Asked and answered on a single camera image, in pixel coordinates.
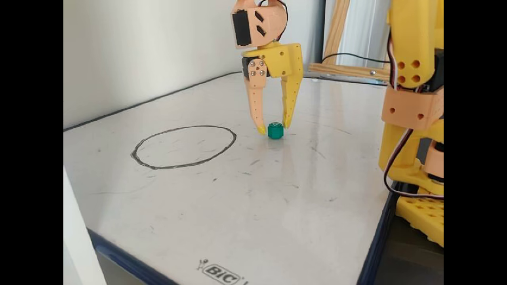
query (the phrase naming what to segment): green block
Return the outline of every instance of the green block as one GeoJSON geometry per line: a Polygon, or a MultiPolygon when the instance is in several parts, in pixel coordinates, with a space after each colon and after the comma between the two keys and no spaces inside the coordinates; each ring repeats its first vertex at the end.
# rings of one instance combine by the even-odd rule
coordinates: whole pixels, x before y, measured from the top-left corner
{"type": "Polygon", "coordinates": [[[268,137],[279,139],[283,137],[283,125],[280,123],[271,123],[268,126],[268,137]]]}

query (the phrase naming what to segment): whiteboard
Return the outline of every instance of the whiteboard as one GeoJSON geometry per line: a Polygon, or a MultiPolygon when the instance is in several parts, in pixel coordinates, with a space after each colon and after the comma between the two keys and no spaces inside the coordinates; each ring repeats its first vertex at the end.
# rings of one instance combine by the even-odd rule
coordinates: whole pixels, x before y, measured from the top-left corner
{"type": "Polygon", "coordinates": [[[179,284],[354,284],[388,194],[384,92],[304,79],[271,140],[228,75],[64,132],[64,164],[86,225],[179,284]]]}

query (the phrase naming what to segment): yellow base plate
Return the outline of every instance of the yellow base plate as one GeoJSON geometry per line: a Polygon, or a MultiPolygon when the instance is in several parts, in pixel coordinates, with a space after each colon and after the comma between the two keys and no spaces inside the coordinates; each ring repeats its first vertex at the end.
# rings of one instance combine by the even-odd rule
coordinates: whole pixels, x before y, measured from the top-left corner
{"type": "Polygon", "coordinates": [[[444,247],[444,202],[434,199],[400,197],[396,215],[420,230],[428,240],[444,247]]]}

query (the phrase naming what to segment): wire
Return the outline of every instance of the wire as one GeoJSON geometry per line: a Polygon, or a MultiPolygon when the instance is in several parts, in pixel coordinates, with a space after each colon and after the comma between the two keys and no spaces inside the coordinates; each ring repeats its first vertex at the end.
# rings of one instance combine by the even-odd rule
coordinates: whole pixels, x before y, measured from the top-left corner
{"type": "Polygon", "coordinates": [[[392,36],[391,31],[389,31],[389,38],[387,40],[387,56],[389,57],[389,61],[391,62],[391,69],[389,74],[389,82],[394,90],[398,89],[398,63],[393,54],[393,46],[392,46],[392,36]]]}
{"type": "MultiPolygon", "coordinates": [[[[258,4],[258,7],[260,7],[262,5],[262,3],[264,3],[264,1],[266,1],[266,0],[260,1],[259,4],[258,4]]],[[[288,9],[287,9],[287,5],[284,2],[282,2],[281,0],[278,0],[278,2],[280,2],[283,5],[283,7],[285,8],[285,14],[287,15],[287,23],[285,24],[285,27],[283,28],[282,33],[276,39],[277,42],[280,41],[280,38],[282,37],[283,32],[285,32],[285,29],[287,28],[287,24],[288,24],[288,9]]]]}
{"type": "Polygon", "coordinates": [[[370,61],[374,61],[374,62],[380,62],[380,63],[390,63],[390,61],[384,61],[384,60],[371,59],[371,58],[362,57],[362,56],[360,56],[360,55],[357,55],[357,54],[352,54],[352,53],[334,53],[334,54],[330,54],[330,55],[327,55],[325,58],[323,58],[323,59],[322,59],[322,62],[324,62],[324,60],[328,59],[329,57],[331,57],[331,56],[335,56],[335,55],[351,55],[351,56],[355,56],[355,57],[358,57],[358,58],[362,58],[362,59],[365,59],[365,60],[370,60],[370,61]]]}
{"type": "Polygon", "coordinates": [[[387,183],[387,174],[389,173],[389,170],[391,170],[392,164],[394,163],[396,157],[398,154],[400,154],[402,148],[405,146],[407,141],[410,138],[410,135],[412,134],[414,130],[413,129],[407,129],[405,130],[405,133],[400,138],[400,141],[398,141],[398,144],[394,148],[394,151],[392,152],[389,160],[387,161],[387,166],[385,167],[384,172],[384,185],[389,189],[390,192],[394,194],[398,194],[403,197],[408,198],[432,198],[435,200],[444,200],[444,197],[442,195],[433,195],[433,194],[411,194],[411,193],[405,193],[398,190],[393,189],[389,184],[387,183]]]}

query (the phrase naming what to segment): drawn circle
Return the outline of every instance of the drawn circle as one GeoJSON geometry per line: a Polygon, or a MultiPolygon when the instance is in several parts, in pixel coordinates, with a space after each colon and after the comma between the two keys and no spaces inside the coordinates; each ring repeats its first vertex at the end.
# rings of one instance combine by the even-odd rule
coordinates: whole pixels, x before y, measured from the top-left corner
{"type": "Polygon", "coordinates": [[[198,126],[188,126],[188,127],[181,127],[181,128],[177,128],[177,129],[171,129],[171,130],[167,130],[167,131],[163,131],[163,132],[159,132],[159,133],[156,133],[154,135],[151,135],[143,140],[141,140],[134,148],[134,150],[132,151],[132,158],[137,162],[139,163],[140,165],[144,166],[144,167],[147,167],[147,168],[151,168],[153,170],[157,170],[157,169],[175,169],[175,168],[183,168],[183,167],[189,167],[189,166],[195,166],[195,165],[199,165],[199,164],[202,164],[204,162],[208,162],[210,160],[212,160],[213,158],[219,156],[220,154],[224,153],[227,149],[229,149],[233,144],[234,142],[236,141],[236,134],[228,129],[228,128],[225,128],[225,127],[220,127],[220,126],[211,126],[211,125],[198,125],[198,126]],[[170,166],[153,166],[153,165],[150,165],[144,161],[142,161],[139,156],[137,155],[137,152],[139,150],[139,148],[142,146],[142,144],[147,141],[148,139],[152,138],[152,137],[155,137],[157,135],[161,135],[161,134],[165,134],[165,133],[168,133],[168,132],[174,132],[174,131],[179,131],[179,130],[183,130],[183,129],[188,129],[188,128],[199,128],[199,127],[208,127],[208,128],[219,128],[219,129],[223,129],[223,130],[226,130],[228,131],[229,133],[231,133],[232,135],[232,141],[224,148],[222,149],[221,151],[219,151],[217,154],[213,155],[212,157],[209,157],[209,158],[206,158],[206,159],[203,159],[203,160],[200,160],[200,161],[196,161],[196,162],[191,162],[191,163],[185,163],[185,164],[178,164],[178,165],[170,165],[170,166]]]}

